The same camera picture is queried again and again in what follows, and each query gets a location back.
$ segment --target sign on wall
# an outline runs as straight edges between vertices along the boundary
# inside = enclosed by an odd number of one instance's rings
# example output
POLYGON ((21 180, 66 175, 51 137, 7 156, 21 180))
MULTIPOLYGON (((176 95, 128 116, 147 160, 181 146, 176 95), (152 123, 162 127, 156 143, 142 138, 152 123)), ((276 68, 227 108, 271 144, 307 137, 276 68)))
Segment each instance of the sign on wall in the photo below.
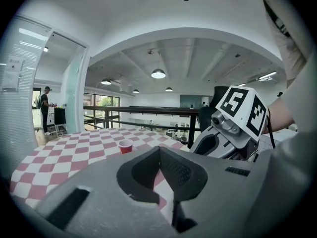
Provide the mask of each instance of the sign on wall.
POLYGON ((9 55, 6 63, 3 78, 2 89, 17 89, 19 84, 19 77, 22 69, 24 59, 9 55))

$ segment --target backpack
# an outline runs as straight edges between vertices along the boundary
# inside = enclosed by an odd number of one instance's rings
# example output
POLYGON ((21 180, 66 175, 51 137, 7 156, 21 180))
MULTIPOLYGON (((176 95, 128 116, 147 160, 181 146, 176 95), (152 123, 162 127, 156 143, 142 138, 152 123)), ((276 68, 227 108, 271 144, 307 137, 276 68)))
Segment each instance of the backpack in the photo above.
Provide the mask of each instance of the backpack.
POLYGON ((41 96, 36 97, 34 103, 37 109, 41 109, 41 106, 42 106, 41 96))

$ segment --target black cable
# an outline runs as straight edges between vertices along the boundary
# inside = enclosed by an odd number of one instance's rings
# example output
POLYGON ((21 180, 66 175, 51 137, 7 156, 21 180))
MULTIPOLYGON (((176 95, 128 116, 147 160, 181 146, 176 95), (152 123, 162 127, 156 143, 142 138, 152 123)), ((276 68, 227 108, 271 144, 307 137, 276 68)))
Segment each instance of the black cable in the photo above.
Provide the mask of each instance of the black cable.
POLYGON ((269 109, 267 109, 267 110, 268 110, 268 114, 269 114, 269 116, 266 116, 267 117, 267 129, 269 132, 269 137, 271 139, 272 146, 273 146, 273 148, 275 148, 275 142, 274 142, 274 137, 273 137, 273 132, 272 132, 272 125, 271 125, 271 112, 269 109))

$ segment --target red cup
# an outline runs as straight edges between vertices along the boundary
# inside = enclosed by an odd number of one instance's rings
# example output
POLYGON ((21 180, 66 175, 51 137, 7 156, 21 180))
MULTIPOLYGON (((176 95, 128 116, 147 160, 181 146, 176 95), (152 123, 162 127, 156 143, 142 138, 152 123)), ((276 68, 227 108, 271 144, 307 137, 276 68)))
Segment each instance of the red cup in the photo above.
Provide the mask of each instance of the red cup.
POLYGON ((133 141, 130 139, 124 139, 119 142, 119 148, 122 154, 132 152, 133 141))

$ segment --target checkered table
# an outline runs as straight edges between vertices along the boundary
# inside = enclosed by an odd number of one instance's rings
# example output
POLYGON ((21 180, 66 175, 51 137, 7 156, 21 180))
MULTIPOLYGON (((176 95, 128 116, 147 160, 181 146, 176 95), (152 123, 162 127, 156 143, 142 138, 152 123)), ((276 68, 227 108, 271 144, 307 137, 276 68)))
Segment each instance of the checkered table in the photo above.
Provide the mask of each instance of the checkered table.
MULTIPOLYGON (((35 208, 50 190, 79 170, 121 154, 118 143, 122 139, 134 141, 133 150, 167 146, 189 151, 182 143, 155 131, 110 128, 74 133, 39 146, 25 157, 12 174, 10 192, 35 208)), ((161 196, 160 209, 169 212, 167 208, 171 205, 164 198, 173 198, 173 192, 161 172, 155 180, 154 191, 161 196)))

